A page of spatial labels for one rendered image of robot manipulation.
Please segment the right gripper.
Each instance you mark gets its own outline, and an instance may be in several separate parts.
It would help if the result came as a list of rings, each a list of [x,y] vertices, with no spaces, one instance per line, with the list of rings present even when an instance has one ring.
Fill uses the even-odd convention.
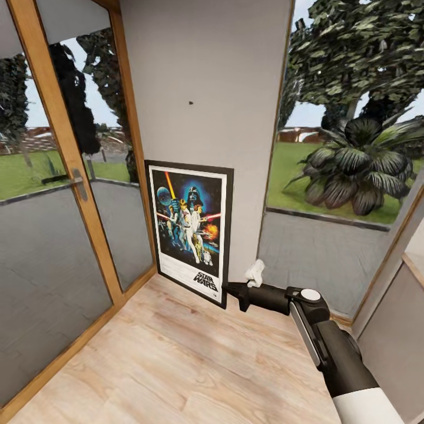
[[[228,282],[228,285],[221,285],[221,288],[238,298],[240,311],[246,312],[251,304],[271,310],[272,293],[275,286],[262,283],[260,287],[248,287],[250,282]]]

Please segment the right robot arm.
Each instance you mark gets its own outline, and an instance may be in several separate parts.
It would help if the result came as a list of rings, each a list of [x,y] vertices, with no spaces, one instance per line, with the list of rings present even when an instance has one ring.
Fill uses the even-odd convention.
[[[330,320],[322,295],[313,289],[287,289],[262,283],[262,260],[245,272],[248,282],[228,282],[221,288],[238,298],[240,311],[251,304],[291,313],[310,356],[325,384],[342,424],[405,424],[383,390],[362,362],[362,354],[347,331]]]

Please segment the poster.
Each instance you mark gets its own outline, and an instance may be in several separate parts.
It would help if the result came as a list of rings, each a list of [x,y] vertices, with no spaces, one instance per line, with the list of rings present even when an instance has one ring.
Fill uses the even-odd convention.
[[[234,168],[144,160],[158,274],[227,306]]]

